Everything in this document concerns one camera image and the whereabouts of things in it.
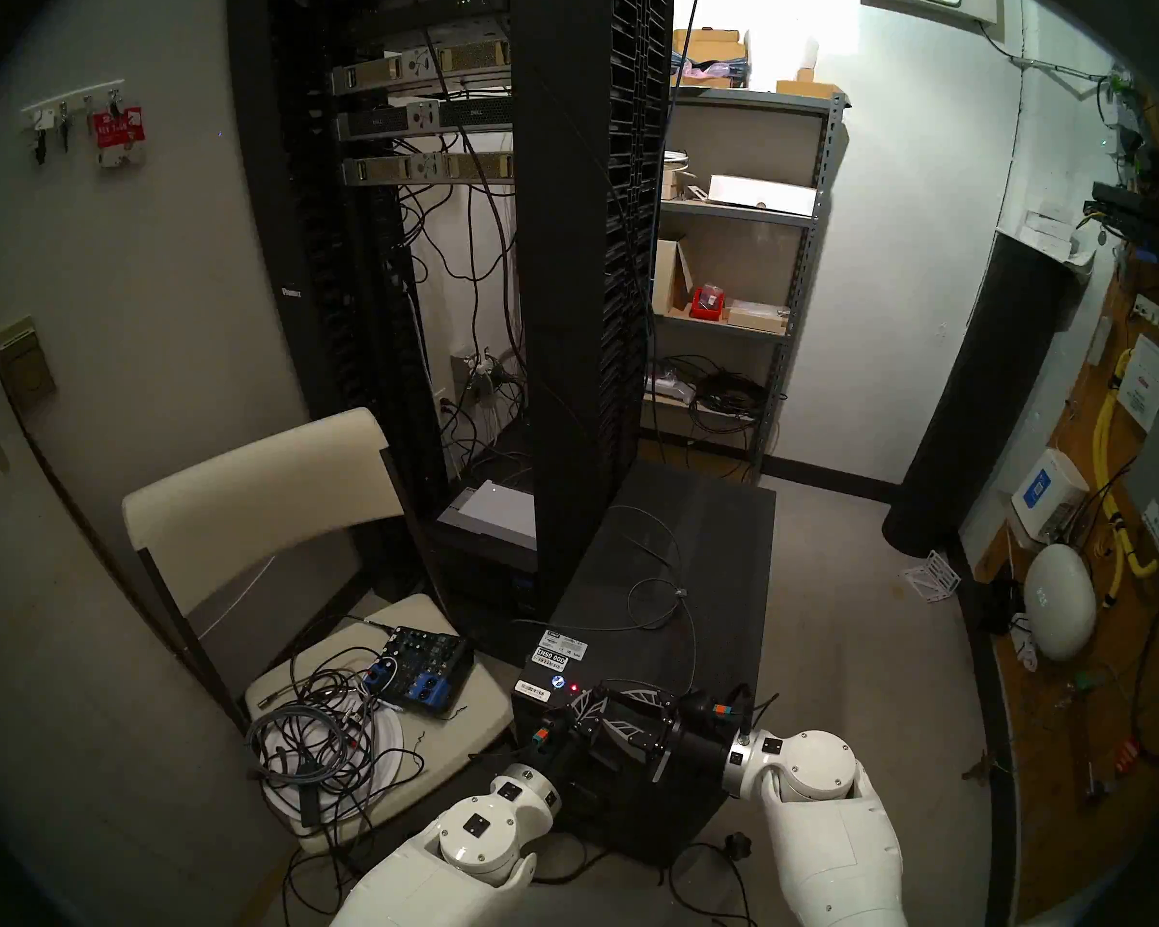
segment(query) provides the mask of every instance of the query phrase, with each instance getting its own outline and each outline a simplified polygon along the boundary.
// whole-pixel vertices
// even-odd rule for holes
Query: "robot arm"
[[[906,927],[902,849],[850,746],[823,730],[779,738],[745,725],[719,743],[694,730],[699,709],[664,708],[663,731],[648,745],[654,780],[676,758],[720,776],[728,794],[759,800],[781,891],[803,927]],[[563,736],[563,754],[547,764],[559,779],[577,744],[556,728],[539,736]],[[489,794],[458,802],[360,878],[334,926],[500,924],[537,871],[524,844],[548,833],[560,808],[539,765],[513,764]]]
[[[730,746],[726,790],[764,808],[778,879],[803,927],[904,927],[902,847],[848,744],[758,730]]]
[[[539,771],[513,764],[489,794],[458,802],[360,878],[333,927],[502,922],[537,871],[524,844],[548,833],[560,805]]]

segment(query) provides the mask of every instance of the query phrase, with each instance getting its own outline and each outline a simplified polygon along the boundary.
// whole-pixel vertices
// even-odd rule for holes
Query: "white chair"
[[[205,649],[189,625],[188,614],[235,576],[274,554],[311,538],[353,524],[403,516],[387,452],[387,440],[365,408],[344,411],[262,441],[228,451],[124,498],[124,524],[133,548],[151,575],[177,634],[185,643],[195,672],[211,695],[242,730],[248,713],[255,717],[285,703],[292,694],[284,663],[257,678],[245,692],[246,710],[231,698]],[[409,531],[438,594],[432,559],[415,519]],[[406,626],[454,634],[450,620],[428,593],[413,594],[372,613],[389,627]],[[345,648],[376,650],[387,634],[369,625],[351,625],[300,651],[298,673]],[[350,652],[348,666],[367,666],[371,659]],[[267,699],[275,695],[275,701]],[[417,751],[425,769],[409,783],[392,788],[369,810],[378,825],[421,800],[468,762],[509,727],[510,698],[494,683],[478,659],[449,721],[416,713],[400,716],[406,739],[423,733]],[[416,771],[403,759],[396,780]],[[356,837],[364,824],[357,817],[341,822],[338,840]],[[308,853],[326,851],[321,833],[294,824]]]

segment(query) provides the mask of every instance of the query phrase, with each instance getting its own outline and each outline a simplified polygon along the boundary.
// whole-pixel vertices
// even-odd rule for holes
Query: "barcode sticker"
[[[531,685],[527,681],[516,681],[516,691],[522,693],[522,695],[529,695],[529,698],[535,699],[535,701],[551,703],[551,693],[544,687]]]
[[[564,654],[568,658],[575,658],[577,662],[582,662],[584,651],[589,650],[585,642],[577,642],[574,637],[567,637],[564,634],[557,634],[557,632],[548,630],[541,635],[541,640],[538,644],[551,651]]]
[[[544,648],[533,651],[533,662],[553,671],[564,671],[567,666],[567,658],[563,655],[547,651]]]
[[[1153,498],[1145,506],[1145,511],[1142,512],[1142,524],[1151,532],[1151,538],[1154,539],[1154,547],[1159,552],[1159,503]]]

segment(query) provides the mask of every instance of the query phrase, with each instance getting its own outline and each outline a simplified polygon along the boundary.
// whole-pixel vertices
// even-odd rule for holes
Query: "floor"
[[[904,857],[911,927],[982,925],[991,854],[987,790],[962,773],[983,754],[983,721],[955,598],[927,605],[899,577],[912,559],[880,537],[887,506],[821,488],[764,479],[778,496],[772,576],[758,698],[781,698],[763,725],[789,736],[822,728],[851,743],[892,818]],[[728,801],[705,839],[751,838],[741,863],[751,915],[792,925],[778,888],[767,832],[750,801]],[[577,844],[545,838],[541,875],[578,862]],[[677,888],[692,905],[742,913],[732,875],[715,854],[679,861]],[[334,903],[328,863],[297,877],[319,906]],[[294,927],[325,925],[293,898]],[[283,925],[278,900],[263,927]],[[640,924],[710,925],[657,886],[657,873],[611,856],[566,886],[535,886],[518,915],[527,927]]]

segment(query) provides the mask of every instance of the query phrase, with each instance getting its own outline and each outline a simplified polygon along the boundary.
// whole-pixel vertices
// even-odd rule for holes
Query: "white bracket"
[[[60,114],[60,102],[64,102],[65,111],[75,119],[79,115],[85,117],[87,111],[89,112],[101,112],[107,110],[107,107],[111,103],[111,90],[117,90],[123,95],[125,89],[125,81],[123,79],[115,79],[112,81],[105,81],[104,83],[99,83],[97,86],[87,86],[83,89],[74,89],[70,93],[61,93],[60,95],[52,95],[50,98],[43,98],[42,101],[35,102],[34,105],[22,107],[21,115],[17,122],[17,131],[25,132],[39,126],[41,119],[45,119],[48,125],[54,125],[58,116]],[[125,102],[121,102],[121,109],[125,107]]]

